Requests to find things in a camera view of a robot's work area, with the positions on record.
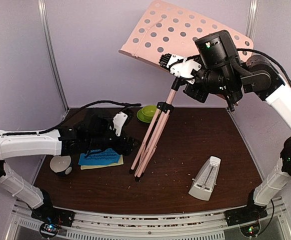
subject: table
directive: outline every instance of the table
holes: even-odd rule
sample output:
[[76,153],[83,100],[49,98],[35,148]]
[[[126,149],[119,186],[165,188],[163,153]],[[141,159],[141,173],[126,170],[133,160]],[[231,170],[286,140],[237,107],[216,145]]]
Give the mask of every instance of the table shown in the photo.
[[[84,115],[85,110],[68,125]],[[147,128],[134,116],[124,131],[142,140]],[[123,157],[124,165],[88,170],[80,170],[79,155],[74,155],[72,173],[66,177],[50,170],[48,156],[34,185],[48,191],[57,207],[112,214],[172,214],[245,205],[248,193],[262,182],[224,108],[175,108],[140,182],[128,173],[136,154],[137,150]],[[210,200],[202,201],[188,191],[210,156],[221,158],[221,164]]]

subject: metal corner post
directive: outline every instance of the metal corner post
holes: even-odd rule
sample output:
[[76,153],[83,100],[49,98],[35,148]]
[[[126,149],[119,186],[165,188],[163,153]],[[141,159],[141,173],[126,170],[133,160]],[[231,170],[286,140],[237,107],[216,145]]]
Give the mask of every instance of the metal corner post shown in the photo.
[[42,26],[43,26],[45,42],[46,42],[46,46],[47,46],[49,62],[51,65],[56,88],[57,88],[57,91],[58,91],[59,96],[61,98],[64,111],[67,111],[69,109],[69,106],[67,103],[64,89],[63,89],[62,84],[61,84],[60,75],[59,75],[57,62],[56,62],[56,57],[54,54],[53,45],[52,45],[52,41],[51,41],[48,16],[47,16],[47,11],[46,11],[46,1],[45,0],[38,0],[38,7],[39,7],[39,13],[40,13]]
[[260,5],[260,0],[250,1],[250,9],[249,9],[248,17],[247,17],[245,35],[251,40],[254,40],[255,34],[256,34],[257,15],[258,15],[259,5]]

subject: green bowl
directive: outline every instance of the green bowl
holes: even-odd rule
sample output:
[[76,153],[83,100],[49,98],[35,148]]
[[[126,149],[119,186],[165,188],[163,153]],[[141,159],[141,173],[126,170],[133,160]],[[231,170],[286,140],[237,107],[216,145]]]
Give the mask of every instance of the green bowl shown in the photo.
[[143,114],[145,120],[151,121],[156,113],[156,110],[156,105],[148,105],[141,109],[141,113]]

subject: perforated pink surface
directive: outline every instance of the perforated pink surface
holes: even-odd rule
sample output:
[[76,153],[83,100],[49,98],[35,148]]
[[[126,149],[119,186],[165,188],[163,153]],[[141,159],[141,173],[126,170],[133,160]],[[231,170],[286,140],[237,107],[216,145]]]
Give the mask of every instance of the perforated pink surface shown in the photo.
[[[226,25],[194,11],[155,0],[119,52],[159,66],[162,54],[197,55],[199,52],[194,40],[220,30],[231,34],[237,48],[253,48],[250,38]],[[239,54],[243,61],[251,56],[249,52]]]

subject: robotic arm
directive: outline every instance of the robotic arm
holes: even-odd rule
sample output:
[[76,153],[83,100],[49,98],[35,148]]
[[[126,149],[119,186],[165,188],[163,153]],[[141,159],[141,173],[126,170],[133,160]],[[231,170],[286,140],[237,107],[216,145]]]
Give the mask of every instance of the robotic arm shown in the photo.
[[[200,55],[184,58],[168,53],[162,55],[159,62],[161,67],[186,84],[185,94],[201,103],[209,94],[223,95],[229,110],[234,111],[234,104],[243,96],[243,87],[245,93],[254,92],[273,107],[291,129],[291,82],[289,85],[281,77],[265,57],[266,54],[253,55],[246,62],[241,62],[226,30],[202,37],[195,44]],[[241,50],[261,53],[251,49]],[[265,217],[267,204],[290,180],[291,137],[285,141],[272,172],[249,194],[247,206],[225,212],[228,225]]]
[[137,140],[122,131],[133,113],[125,109],[113,118],[106,110],[88,109],[84,119],[74,127],[59,126],[53,130],[10,132],[0,130],[0,187],[24,201],[32,217],[45,223],[71,226],[74,213],[54,208],[49,194],[19,176],[4,161],[11,157],[31,155],[68,156],[104,151],[112,148],[120,155],[129,155]]

